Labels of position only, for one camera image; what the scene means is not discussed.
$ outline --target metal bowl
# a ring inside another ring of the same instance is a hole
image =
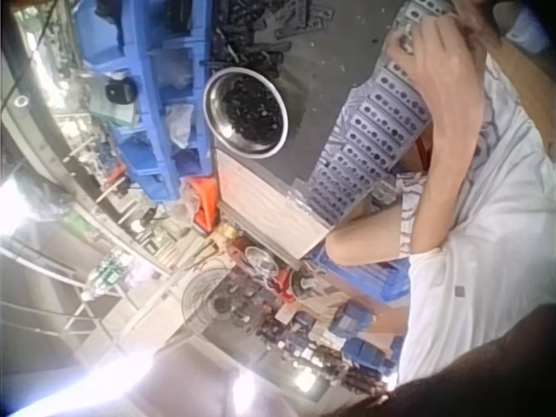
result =
[[[260,81],[272,93],[280,106],[282,119],[282,132],[280,139],[270,143],[255,143],[248,141],[239,132],[236,132],[224,111],[224,95],[231,87],[232,82],[241,76],[252,76]],[[245,68],[226,68],[210,77],[205,87],[202,98],[202,111],[207,125],[213,135],[228,149],[238,155],[251,159],[268,158],[276,154],[288,137],[288,112],[286,105],[276,87],[264,76]]]

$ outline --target hair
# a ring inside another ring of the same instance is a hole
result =
[[[556,398],[556,306],[535,309],[505,336],[430,377],[323,417],[544,415]]]

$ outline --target bright light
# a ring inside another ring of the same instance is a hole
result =
[[[316,375],[313,374],[310,367],[306,367],[303,371],[297,375],[295,378],[295,385],[303,392],[308,393],[316,381]]]
[[[398,385],[398,373],[394,372],[393,374],[382,377],[382,382],[386,384],[387,391],[394,391]]]
[[[12,414],[13,417],[43,417],[96,406],[127,393],[152,368],[151,354],[133,354],[104,367],[50,397]]]
[[[255,377],[250,372],[242,372],[232,388],[235,412],[238,415],[249,410],[255,399]]]
[[[0,187],[0,235],[12,235],[31,214],[31,207],[11,177]]]
[[[141,224],[140,219],[132,221],[129,227],[131,228],[131,230],[133,230],[136,233],[141,233],[145,231],[145,227]]]

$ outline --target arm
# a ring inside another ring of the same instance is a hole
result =
[[[479,139],[485,52],[473,51],[455,17],[426,17],[413,27],[414,54],[400,47],[400,33],[387,52],[409,74],[434,121],[433,160],[412,233],[412,253],[438,248],[452,226],[455,203]]]

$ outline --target finger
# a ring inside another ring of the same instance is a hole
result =
[[[386,40],[386,53],[410,74],[414,68],[415,58],[401,47],[401,39],[404,36],[405,32],[403,28],[393,30]]]
[[[476,4],[468,0],[454,0],[460,21],[466,28],[475,32],[477,38],[485,44],[498,49],[502,46],[500,32],[493,27],[493,9],[487,4]]]
[[[442,42],[447,50],[467,50],[466,40],[461,33],[461,29],[455,17],[441,17],[438,19],[437,24]]]
[[[423,55],[425,52],[426,44],[425,38],[423,36],[423,28],[421,24],[414,24],[411,27],[411,38],[413,39],[414,43],[414,51],[415,55],[417,55],[417,51],[419,51],[419,55]]]
[[[460,16],[460,19],[465,25],[474,31],[481,31],[483,26],[487,23],[482,10],[469,0],[454,0],[453,4]]]
[[[440,39],[440,32],[436,25],[437,20],[437,18],[431,16],[423,17],[423,20],[421,20],[420,25],[427,50],[444,49],[444,45]]]

